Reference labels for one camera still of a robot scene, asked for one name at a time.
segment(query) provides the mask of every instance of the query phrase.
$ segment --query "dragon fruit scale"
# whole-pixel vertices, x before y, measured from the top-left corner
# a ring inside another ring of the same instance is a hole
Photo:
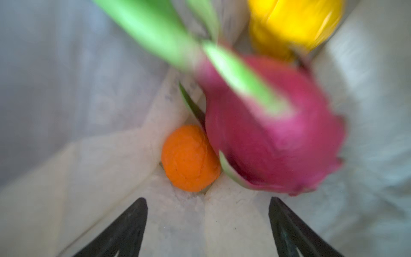
[[[338,170],[344,122],[329,108],[307,65],[241,57],[221,38],[208,0],[187,0],[212,41],[189,35],[169,0],[95,0],[151,53],[191,73],[205,115],[180,85],[224,172],[245,188],[298,195]]]

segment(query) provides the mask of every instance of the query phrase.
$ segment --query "yellow object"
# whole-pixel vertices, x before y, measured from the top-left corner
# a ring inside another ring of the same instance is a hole
[[[161,162],[172,184],[188,192],[200,192],[220,176],[220,162],[199,126],[185,125],[163,145]]]
[[[292,60],[289,45],[311,51],[328,39],[344,10],[343,0],[248,0],[253,47],[264,55]]]

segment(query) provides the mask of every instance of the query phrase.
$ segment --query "dragon fruit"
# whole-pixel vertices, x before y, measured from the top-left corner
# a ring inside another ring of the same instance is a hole
[[[307,61],[293,68],[263,56],[240,57],[221,42],[208,0],[187,0],[214,42],[189,35],[169,0],[95,0],[143,47],[191,73],[206,114],[180,85],[223,171],[245,188],[298,195],[338,170],[345,138]]]

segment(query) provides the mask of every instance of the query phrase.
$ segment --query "yellow bell pepper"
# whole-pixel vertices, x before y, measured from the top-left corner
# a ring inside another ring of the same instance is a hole
[[[289,45],[311,51],[328,39],[344,11],[344,0],[248,0],[249,33],[261,54],[292,60]]]

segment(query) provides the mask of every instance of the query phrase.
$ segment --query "translucent plastic sheet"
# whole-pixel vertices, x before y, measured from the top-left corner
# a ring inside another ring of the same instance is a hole
[[[231,28],[224,16],[234,40],[245,3],[216,4],[234,12]],[[206,194],[172,187],[158,166],[161,144],[188,116],[176,82],[198,99],[195,84],[92,2],[2,2],[1,255],[72,256],[145,197],[140,256],[276,256],[268,205],[279,196],[346,256],[408,256],[410,9],[409,1],[362,0],[314,60],[348,118],[346,165],[316,192],[288,197],[224,175]]]

